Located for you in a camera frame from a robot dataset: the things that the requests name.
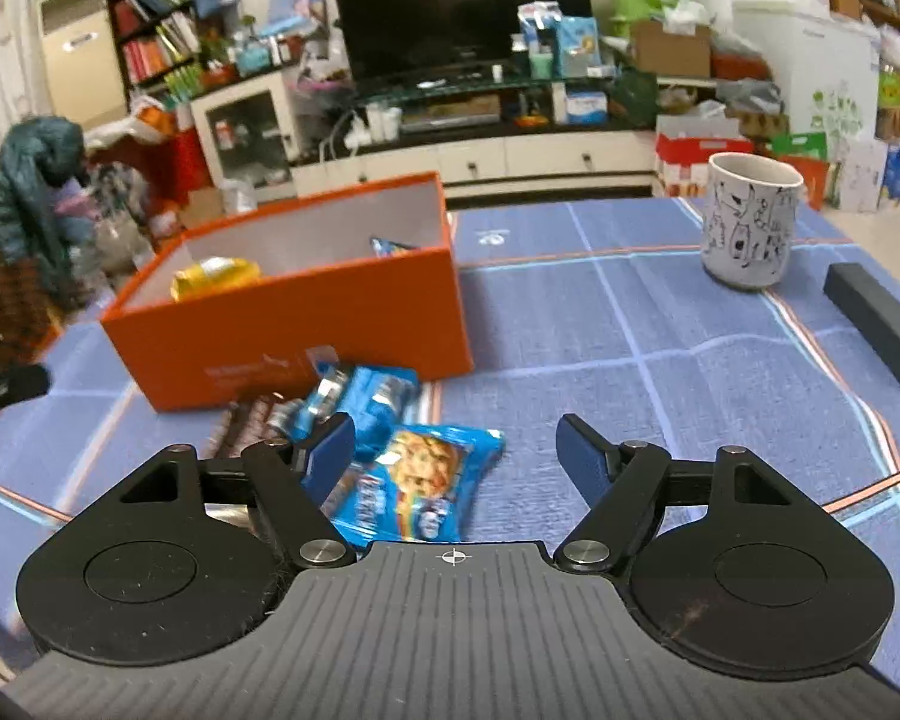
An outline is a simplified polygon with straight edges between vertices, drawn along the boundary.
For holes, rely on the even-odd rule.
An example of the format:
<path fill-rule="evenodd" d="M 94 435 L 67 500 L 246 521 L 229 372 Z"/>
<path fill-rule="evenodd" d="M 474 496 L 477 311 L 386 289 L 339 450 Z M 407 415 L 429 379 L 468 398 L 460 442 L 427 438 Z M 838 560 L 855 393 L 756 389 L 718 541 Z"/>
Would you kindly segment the dark brown snack wrapper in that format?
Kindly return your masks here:
<path fill-rule="evenodd" d="M 237 458 L 256 442 L 289 442 L 300 398 L 281 394 L 260 395 L 251 400 L 233 401 L 201 450 L 203 458 Z"/>

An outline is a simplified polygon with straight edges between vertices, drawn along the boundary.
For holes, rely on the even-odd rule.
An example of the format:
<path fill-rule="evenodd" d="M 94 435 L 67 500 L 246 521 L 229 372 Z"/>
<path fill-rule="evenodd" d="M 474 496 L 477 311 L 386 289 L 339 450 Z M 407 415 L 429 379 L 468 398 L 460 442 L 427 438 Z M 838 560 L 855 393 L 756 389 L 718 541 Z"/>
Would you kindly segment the blue cookie snack packet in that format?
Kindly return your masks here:
<path fill-rule="evenodd" d="M 289 437 L 302 440 L 330 416 L 344 413 L 356 433 L 356 458 L 369 461 L 385 447 L 416 398 L 419 378 L 402 367 L 318 362 L 318 382 L 289 421 Z"/>

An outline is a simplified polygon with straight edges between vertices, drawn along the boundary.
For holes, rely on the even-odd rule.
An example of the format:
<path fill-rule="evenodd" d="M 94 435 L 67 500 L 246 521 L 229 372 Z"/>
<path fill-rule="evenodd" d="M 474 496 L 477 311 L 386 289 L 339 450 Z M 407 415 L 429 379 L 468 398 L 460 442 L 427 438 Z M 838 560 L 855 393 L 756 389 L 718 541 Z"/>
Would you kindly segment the blue rainbow cookie packet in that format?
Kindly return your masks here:
<path fill-rule="evenodd" d="M 402 424 L 375 455 L 351 463 L 322 511 L 359 551 L 374 541 L 457 543 L 504 449 L 496 429 Z"/>

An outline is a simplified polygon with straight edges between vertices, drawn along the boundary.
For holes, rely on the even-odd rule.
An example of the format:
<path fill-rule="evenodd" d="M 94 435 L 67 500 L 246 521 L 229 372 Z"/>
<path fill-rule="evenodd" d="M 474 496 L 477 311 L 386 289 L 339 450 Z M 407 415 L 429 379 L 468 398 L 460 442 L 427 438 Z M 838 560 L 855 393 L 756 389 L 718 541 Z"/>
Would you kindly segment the golden yellow snack bag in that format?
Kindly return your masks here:
<path fill-rule="evenodd" d="M 230 257 L 209 257 L 173 275 L 170 297 L 175 302 L 189 301 L 229 289 L 244 288 L 261 278 L 261 266 L 256 262 Z"/>

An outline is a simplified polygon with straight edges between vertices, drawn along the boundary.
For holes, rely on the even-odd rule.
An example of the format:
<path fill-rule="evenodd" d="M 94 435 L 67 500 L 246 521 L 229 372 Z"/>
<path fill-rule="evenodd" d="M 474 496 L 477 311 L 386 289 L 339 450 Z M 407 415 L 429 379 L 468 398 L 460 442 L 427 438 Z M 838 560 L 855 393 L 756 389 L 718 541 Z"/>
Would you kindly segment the blue checked tablecloth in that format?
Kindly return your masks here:
<path fill-rule="evenodd" d="M 566 413 L 681 458 L 746 445 L 888 566 L 896 606 L 877 663 L 900 683 L 900 385 L 823 291 L 831 265 L 865 250 L 803 211 L 781 284 L 736 293 L 702 270 L 699 234 L 686 200 L 453 216 L 475 369 L 427 385 L 416 418 L 504 436 L 468 535 L 564 538 L 585 509 L 554 453 Z M 155 450 L 206 447 L 221 424 L 154 411 L 94 317 L 43 359 L 50 393 L 0 415 L 0 674 L 32 656 L 14 608 L 25 558 Z"/>

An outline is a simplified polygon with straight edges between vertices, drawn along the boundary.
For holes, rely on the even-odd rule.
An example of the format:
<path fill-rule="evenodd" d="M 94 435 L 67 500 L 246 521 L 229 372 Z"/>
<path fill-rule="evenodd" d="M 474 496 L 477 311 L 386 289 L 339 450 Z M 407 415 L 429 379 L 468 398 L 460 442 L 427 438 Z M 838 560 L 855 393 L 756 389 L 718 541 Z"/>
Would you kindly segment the orange cardboard box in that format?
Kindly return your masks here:
<path fill-rule="evenodd" d="M 175 302 L 173 275 L 209 257 L 256 262 L 261 278 Z M 406 367 L 424 380 L 475 367 L 434 172 L 203 224 L 142 268 L 100 323 L 157 411 L 303 395 L 325 359 Z"/>

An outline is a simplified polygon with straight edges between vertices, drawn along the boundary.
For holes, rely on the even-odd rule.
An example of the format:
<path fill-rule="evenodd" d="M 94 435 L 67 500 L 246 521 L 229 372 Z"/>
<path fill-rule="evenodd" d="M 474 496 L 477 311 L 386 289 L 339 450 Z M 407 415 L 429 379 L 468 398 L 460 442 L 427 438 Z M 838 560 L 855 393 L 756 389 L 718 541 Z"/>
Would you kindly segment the teal puffer jacket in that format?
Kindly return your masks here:
<path fill-rule="evenodd" d="M 89 220 L 55 211 L 55 193 L 84 176 L 82 128 L 56 115 L 9 128 L 0 148 L 0 254 L 6 265 L 32 262 L 50 298 L 69 302 L 76 282 L 69 247 L 92 237 Z"/>

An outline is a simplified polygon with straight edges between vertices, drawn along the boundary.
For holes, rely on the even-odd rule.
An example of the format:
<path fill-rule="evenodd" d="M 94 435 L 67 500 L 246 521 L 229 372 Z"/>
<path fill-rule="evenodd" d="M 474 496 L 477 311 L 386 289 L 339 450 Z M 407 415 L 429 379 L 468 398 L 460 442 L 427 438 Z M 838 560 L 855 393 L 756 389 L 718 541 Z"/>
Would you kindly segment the white patterned cup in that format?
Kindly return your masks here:
<path fill-rule="evenodd" d="M 790 164 L 751 153 L 707 163 L 702 265 L 730 288 L 763 291 L 784 276 L 805 183 Z"/>

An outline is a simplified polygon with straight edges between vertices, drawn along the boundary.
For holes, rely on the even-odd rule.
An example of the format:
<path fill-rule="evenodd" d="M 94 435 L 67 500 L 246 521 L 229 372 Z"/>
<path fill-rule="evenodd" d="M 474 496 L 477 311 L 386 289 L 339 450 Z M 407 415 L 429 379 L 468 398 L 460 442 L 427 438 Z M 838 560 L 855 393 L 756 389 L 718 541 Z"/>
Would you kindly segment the black rectangular case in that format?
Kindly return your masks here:
<path fill-rule="evenodd" d="M 900 385 L 900 302 L 859 263 L 833 263 L 823 291 Z"/>

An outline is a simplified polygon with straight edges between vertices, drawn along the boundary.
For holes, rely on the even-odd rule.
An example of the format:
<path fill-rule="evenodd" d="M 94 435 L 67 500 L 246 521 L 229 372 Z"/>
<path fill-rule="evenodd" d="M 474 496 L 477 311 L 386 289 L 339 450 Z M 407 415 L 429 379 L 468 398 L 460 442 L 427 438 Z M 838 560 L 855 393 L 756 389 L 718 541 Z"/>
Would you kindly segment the white TV cabinet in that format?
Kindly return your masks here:
<path fill-rule="evenodd" d="M 546 193 L 642 192 L 655 182 L 650 132 L 525 133 L 328 158 L 292 169 L 301 197 L 435 172 L 452 202 Z"/>

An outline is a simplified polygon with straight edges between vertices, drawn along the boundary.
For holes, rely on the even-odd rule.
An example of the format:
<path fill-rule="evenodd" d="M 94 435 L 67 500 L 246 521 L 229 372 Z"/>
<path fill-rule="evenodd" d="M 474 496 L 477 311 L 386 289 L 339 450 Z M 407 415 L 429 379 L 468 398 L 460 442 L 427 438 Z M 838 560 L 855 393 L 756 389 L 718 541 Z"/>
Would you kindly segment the red white cardboard box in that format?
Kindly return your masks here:
<path fill-rule="evenodd" d="M 720 153 L 752 153 L 748 138 L 655 138 L 656 188 L 663 197 L 701 197 L 709 182 L 709 160 Z"/>

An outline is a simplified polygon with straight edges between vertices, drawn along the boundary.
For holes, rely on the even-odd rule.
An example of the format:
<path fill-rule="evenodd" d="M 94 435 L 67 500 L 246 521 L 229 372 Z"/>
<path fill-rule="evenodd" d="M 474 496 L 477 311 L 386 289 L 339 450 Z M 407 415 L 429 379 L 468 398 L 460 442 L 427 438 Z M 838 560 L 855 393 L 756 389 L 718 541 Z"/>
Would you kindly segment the white glass-door cabinet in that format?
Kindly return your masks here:
<path fill-rule="evenodd" d="M 294 195 L 301 132 L 282 71 L 205 93 L 191 103 L 191 114 L 215 187 L 241 182 L 258 202 Z"/>

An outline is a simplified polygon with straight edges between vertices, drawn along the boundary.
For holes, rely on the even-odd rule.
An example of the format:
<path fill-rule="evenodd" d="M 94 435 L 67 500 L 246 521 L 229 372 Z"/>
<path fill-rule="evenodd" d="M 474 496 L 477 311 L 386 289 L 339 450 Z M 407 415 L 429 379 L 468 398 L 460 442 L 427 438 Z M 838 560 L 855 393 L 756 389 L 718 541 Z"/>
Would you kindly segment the dark bookcase with books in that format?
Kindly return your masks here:
<path fill-rule="evenodd" d="M 167 89 L 167 76 L 196 64 L 194 0 L 107 0 L 125 98 Z"/>

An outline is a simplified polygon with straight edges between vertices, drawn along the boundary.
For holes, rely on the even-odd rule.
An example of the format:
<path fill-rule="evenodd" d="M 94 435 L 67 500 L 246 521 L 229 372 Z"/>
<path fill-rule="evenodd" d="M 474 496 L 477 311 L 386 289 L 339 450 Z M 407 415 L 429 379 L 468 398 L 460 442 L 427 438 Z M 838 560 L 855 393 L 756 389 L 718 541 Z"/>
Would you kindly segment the white mini fridge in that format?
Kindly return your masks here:
<path fill-rule="evenodd" d="M 862 21 L 787 2 L 735 0 L 733 29 L 756 46 L 781 88 L 790 132 L 826 135 L 827 157 L 875 137 L 880 33 Z"/>

